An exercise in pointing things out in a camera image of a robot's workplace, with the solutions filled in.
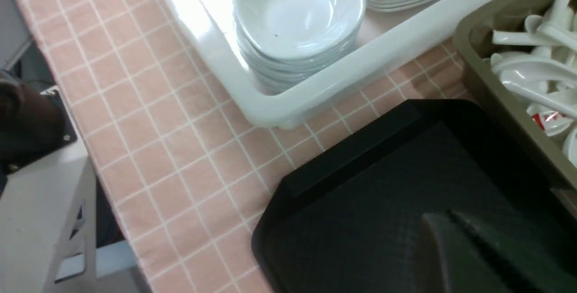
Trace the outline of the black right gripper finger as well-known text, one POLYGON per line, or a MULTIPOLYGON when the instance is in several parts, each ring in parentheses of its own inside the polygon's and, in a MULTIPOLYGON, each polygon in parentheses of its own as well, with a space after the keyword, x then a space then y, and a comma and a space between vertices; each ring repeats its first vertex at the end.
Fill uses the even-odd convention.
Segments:
POLYGON ((558 251, 466 213, 426 213, 415 253, 417 292, 574 293, 576 268, 558 251))

